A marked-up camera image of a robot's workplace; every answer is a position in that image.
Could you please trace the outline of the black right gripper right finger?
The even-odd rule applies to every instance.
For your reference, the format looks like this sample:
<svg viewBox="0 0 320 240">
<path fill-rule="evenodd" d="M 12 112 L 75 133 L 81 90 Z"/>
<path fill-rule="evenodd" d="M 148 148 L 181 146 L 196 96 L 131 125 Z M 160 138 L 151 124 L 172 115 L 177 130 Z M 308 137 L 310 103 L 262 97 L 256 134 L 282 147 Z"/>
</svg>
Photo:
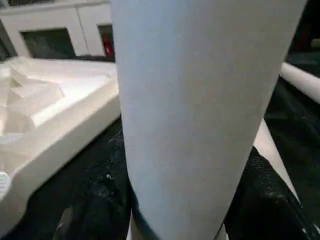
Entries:
<svg viewBox="0 0 320 240">
<path fill-rule="evenodd" d="M 318 240 L 320 233 L 269 161 L 252 148 L 225 228 L 231 240 Z"/>
</svg>

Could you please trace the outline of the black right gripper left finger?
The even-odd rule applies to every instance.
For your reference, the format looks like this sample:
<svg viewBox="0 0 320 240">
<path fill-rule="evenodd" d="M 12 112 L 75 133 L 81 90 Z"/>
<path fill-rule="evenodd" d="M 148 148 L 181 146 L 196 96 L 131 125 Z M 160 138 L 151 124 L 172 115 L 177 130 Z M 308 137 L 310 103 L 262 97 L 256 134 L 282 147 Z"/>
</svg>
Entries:
<svg viewBox="0 0 320 240">
<path fill-rule="evenodd" d="M 122 136 L 94 141 L 49 182 L 48 239 L 126 239 L 131 191 Z"/>
</svg>

